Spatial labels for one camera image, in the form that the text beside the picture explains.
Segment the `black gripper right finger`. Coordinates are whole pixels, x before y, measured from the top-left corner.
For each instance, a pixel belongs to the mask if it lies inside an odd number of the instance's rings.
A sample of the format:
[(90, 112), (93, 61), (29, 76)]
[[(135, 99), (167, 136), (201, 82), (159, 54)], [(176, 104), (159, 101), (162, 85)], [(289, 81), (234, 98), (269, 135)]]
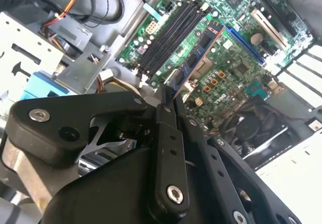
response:
[(183, 134), (190, 209), (183, 223), (300, 223), (299, 218), (221, 137), (206, 139), (174, 100)]

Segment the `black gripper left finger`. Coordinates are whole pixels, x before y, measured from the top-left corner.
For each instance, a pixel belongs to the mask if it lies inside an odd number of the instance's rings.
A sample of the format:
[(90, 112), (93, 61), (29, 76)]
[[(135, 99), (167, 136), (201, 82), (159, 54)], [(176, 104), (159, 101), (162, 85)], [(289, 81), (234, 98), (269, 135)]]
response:
[(133, 92), (21, 100), (5, 165), (44, 218), (183, 218), (190, 207), (173, 101)]

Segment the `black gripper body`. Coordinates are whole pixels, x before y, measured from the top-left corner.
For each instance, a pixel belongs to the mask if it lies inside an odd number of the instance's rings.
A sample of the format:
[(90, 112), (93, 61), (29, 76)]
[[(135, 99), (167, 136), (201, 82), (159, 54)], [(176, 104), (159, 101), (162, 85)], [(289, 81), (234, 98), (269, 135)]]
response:
[(183, 223), (190, 209), (184, 148), (138, 148), (63, 187), (42, 223)]

